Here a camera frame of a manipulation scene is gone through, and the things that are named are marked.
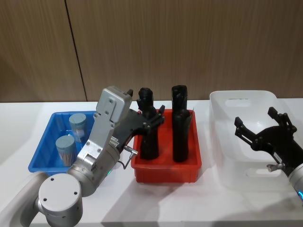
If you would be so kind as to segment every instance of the blue tray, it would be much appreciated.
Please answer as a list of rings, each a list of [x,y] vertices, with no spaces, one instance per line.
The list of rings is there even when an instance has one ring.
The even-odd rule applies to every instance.
[[[75,113],[83,113],[86,115],[88,135],[94,124],[93,115],[96,111],[77,111],[77,112],[57,112],[53,113],[47,127],[40,139],[39,145],[34,153],[31,162],[28,165],[30,172],[43,171],[48,175],[58,173],[66,173],[69,169],[63,166],[57,147],[56,140],[64,135],[71,134],[71,126],[69,118]],[[76,143],[77,152],[79,153],[84,143]]]

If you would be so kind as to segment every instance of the cylindrical container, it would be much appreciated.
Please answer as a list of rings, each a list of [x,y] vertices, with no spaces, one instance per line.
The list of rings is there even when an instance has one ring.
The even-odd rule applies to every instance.
[[[137,100],[142,116],[147,120],[156,116],[157,111],[153,107],[153,93],[147,87],[143,87],[139,91],[139,99]],[[152,130],[148,135],[143,136],[140,147],[140,158],[152,160],[159,156],[158,145],[158,128]]]
[[[86,115],[83,113],[75,113],[70,116],[69,121],[75,141],[77,143],[85,143],[88,139]]]
[[[187,109],[187,87],[185,85],[177,85],[171,88],[172,110]]]
[[[188,130],[192,115],[188,110],[175,111],[172,114],[173,160],[184,162],[188,158]]]
[[[71,166],[77,157],[75,139],[72,136],[61,136],[56,140],[56,147],[64,166]]]

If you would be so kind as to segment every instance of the black cylinder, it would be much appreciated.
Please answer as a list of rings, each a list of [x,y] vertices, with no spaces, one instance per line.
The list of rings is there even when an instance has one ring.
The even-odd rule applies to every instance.
[[[155,107],[153,107],[153,94],[149,88],[143,87],[140,89],[137,104],[139,106],[139,109],[142,111],[142,116],[147,120],[156,116],[157,111]],[[156,128],[152,130],[148,135],[143,136],[140,147],[140,158],[152,160],[158,156],[158,128]]]
[[[188,158],[188,131],[192,115],[188,110],[178,110],[172,114],[173,160],[184,162]]]
[[[187,87],[185,85],[177,85],[171,88],[172,110],[187,109]]]

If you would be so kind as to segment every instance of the wooden panel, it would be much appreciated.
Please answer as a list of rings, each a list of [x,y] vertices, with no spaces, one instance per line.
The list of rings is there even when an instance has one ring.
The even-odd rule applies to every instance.
[[[303,97],[301,0],[68,0],[88,100],[102,87]]]
[[[0,0],[0,101],[85,101],[64,0]]]

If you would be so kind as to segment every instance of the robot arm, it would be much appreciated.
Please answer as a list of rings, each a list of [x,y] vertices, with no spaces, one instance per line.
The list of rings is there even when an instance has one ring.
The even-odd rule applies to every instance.
[[[294,141],[293,134],[297,128],[292,125],[286,113],[281,114],[273,107],[268,115],[279,125],[264,129],[258,134],[245,127],[239,117],[235,119],[235,135],[255,150],[269,153],[277,165],[267,165],[270,172],[281,169],[303,200],[303,149]]]
[[[0,212],[0,226],[27,227],[38,211],[52,227],[73,227],[80,221],[82,197],[95,192],[124,149],[132,152],[130,159],[137,154],[127,146],[129,140],[164,122],[164,106],[149,120],[129,109],[132,93],[116,87],[102,91],[89,139],[68,173],[31,180]]]

